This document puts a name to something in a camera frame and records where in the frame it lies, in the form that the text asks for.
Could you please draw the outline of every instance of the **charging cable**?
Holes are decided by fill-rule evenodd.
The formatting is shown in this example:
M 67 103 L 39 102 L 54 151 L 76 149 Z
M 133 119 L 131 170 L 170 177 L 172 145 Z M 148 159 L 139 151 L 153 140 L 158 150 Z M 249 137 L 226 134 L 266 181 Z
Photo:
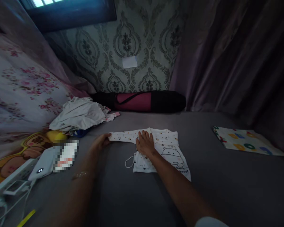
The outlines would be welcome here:
M 4 218 L 2 219 L 2 221 L 1 221 L 1 224 L 0 224 L 0 227 L 2 227 L 3 226 L 3 223 L 4 223 L 4 221 L 5 221 L 5 215 L 6 215 L 6 213 L 7 213 L 7 204 L 6 204 L 6 202 L 4 201 L 4 198 L 3 197 L 0 197 L 0 207 L 3 207 L 4 208 Z
M 3 199 L 3 198 L 0 198 L 0 205 L 2 205 L 2 206 L 0 206 L 0 207 L 4 207 L 4 209 L 5 209 L 4 215 L 0 218 L 0 220 L 2 219 L 2 222 L 1 222 L 1 224 L 0 224 L 0 227 L 3 226 L 3 223 L 4 223 L 4 221 L 5 221 L 5 216 L 11 211 L 11 209 L 14 208 L 15 205 L 17 205 L 18 202 L 20 202 L 20 201 L 26 196 L 26 198 L 25 198 L 25 203 L 24 203 L 24 209 L 23 209 L 23 213 L 22 213 L 22 220 L 23 220 L 24 214 L 25 214 L 25 207 L 26 207 L 27 199 L 28 199 L 28 196 L 29 196 L 29 194 L 30 194 L 30 192 L 31 192 L 31 190 L 32 190 L 32 187 L 33 187 L 33 185 L 35 184 L 35 182 L 36 182 L 36 180 L 33 180 L 33 181 L 31 182 L 31 184 L 30 184 L 30 186 L 29 186 L 29 190 L 28 190 L 26 193 L 24 193 L 24 195 L 21 196 L 20 199 L 18 199 L 18 201 L 17 201 L 9 210 L 7 210 L 7 204 L 6 204 L 6 202 L 4 201 L 4 199 Z
M 33 181 L 31 182 L 31 185 L 29 186 L 29 190 L 28 190 L 27 196 L 26 196 L 26 198 L 25 198 L 25 202 L 24 202 L 24 207 L 23 207 L 23 211 L 22 211 L 21 220 L 24 219 L 24 216 L 25 216 L 25 208 L 26 208 L 26 204 L 27 204 L 27 199 L 28 199 L 29 194 L 30 194 L 30 192 L 31 192 L 31 190 L 32 190 L 32 188 L 33 188 L 33 186 L 34 186 L 35 183 L 36 183 L 36 180 L 33 180 Z

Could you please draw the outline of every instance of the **cartoon pillow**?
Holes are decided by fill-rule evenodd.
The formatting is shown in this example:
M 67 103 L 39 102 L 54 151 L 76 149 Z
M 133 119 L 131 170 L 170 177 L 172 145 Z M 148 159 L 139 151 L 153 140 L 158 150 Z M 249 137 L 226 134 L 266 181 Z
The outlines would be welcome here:
M 17 153 L 0 159 L 0 183 L 11 175 L 16 169 L 30 158 L 37 158 L 53 143 L 42 133 L 37 132 L 26 138 L 21 146 L 23 149 Z

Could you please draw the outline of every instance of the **shirt sleeve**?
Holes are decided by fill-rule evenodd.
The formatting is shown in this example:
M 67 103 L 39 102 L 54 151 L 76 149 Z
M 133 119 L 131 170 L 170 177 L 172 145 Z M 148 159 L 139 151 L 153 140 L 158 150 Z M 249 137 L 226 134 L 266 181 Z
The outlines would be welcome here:
M 195 227 L 228 227 L 228 225 L 212 217 L 203 217 L 197 221 Z

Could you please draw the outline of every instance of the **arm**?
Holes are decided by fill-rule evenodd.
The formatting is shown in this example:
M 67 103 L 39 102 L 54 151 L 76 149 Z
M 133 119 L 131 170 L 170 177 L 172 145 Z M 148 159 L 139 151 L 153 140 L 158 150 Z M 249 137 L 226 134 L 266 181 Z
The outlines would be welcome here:
M 109 144 L 108 137 L 103 134 L 95 139 L 77 173 L 85 172 L 80 178 L 73 179 L 66 203 L 61 206 L 61 213 L 55 218 L 52 226 L 83 226 L 92 195 L 96 167 L 102 149 Z
M 152 134 L 139 132 L 140 140 L 136 139 L 137 149 L 146 155 L 157 170 L 170 197 L 181 213 L 187 226 L 195 226 L 202 217 L 217 218 L 216 213 L 206 204 L 192 184 L 167 162 L 154 147 Z

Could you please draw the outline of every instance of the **bracelet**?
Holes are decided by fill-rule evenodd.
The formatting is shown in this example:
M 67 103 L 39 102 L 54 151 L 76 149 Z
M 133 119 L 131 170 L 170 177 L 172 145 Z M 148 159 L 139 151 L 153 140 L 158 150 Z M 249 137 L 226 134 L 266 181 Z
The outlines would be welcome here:
M 72 181 L 75 180 L 75 179 L 84 177 L 85 175 L 87 175 L 87 172 L 85 172 L 85 171 L 80 172 L 80 173 L 75 173 L 75 174 L 73 175 Z

